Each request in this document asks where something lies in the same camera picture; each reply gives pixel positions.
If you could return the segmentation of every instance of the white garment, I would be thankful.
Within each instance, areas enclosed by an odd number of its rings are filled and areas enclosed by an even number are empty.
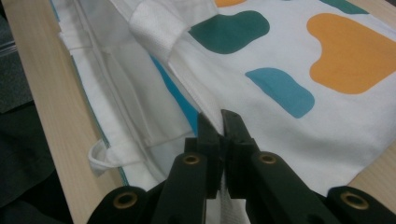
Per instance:
[[[361,94],[332,90],[309,76],[322,51],[306,28],[312,17],[331,13],[395,41],[396,32],[371,15],[346,14],[316,0],[247,0],[219,9],[206,0],[52,2],[60,18],[60,36],[105,136],[90,154],[97,173],[122,166],[131,185],[150,189],[165,179],[184,137],[192,136],[149,55],[161,62],[219,133],[221,109],[240,114],[261,150],[281,156],[321,194],[347,184],[396,137],[395,71]],[[236,52],[216,53],[188,33],[217,13],[232,16],[245,11],[263,15],[270,32]],[[259,68],[286,72],[312,93],[313,107],[298,118],[285,111],[247,77]],[[222,217],[211,214],[210,223],[248,223],[246,214],[233,217],[244,210],[243,203],[230,206],[224,194],[221,201],[227,203]],[[209,212],[218,213],[219,201],[210,204],[216,209]]]

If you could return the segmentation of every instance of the clip hole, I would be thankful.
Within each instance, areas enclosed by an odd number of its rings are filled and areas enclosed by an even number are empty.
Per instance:
[[[266,164],[274,164],[276,163],[276,158],[271,155],[261,154],[260,161]]]
[[[341,194],[341,200],[355,209],[366,210],[369,208],[369,203],[365,199],[349,191]]]
[[[190,155],[190,156],[186,156],[183,159],[183,161],[184,161],[184,163],[186,163],[188,165],[194,165],[194,164],[200,162],[200,159],[197,156]]]
[[[134,206],[137,203],[137,195],[132,192],[123,192],[114,199],[113,205],[118,209],[125,209]]]

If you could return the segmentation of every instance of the orange blob pattern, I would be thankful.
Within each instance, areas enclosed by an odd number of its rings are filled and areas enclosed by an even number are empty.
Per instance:
[[[234,5],[241,4],[246,0],[215,0],[216,6],[218,7],[231,7]]]
[[[318,14],[307,28],[322,46],[310,76],[323,86],[363,93],[396,71],[396,42],[353,20]]]

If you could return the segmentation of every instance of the wooden surface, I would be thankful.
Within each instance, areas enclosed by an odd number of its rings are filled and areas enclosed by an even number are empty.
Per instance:
[[[87,159],[98,139],[49,0],[2,0],[52,157],[75,223],[121,185],[116,170],[95,177]],[[396,7],[384,0],[350,0],[396,29]],[[396,213],[396,143],[350,185]]]

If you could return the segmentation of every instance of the clamp jaw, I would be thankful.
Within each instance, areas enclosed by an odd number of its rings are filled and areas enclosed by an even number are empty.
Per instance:
[[[203,224],[206,199],[216,198],[223,171],[231,198],[246,199],[252,224],[396,223],[388,208],[358,189],[316,194],[282,158],[259,150],[238,114],[221,113],[224,136],[200,114],[198,137],[186,139],[164,182],[148,192],[114,189],[88,223]]]

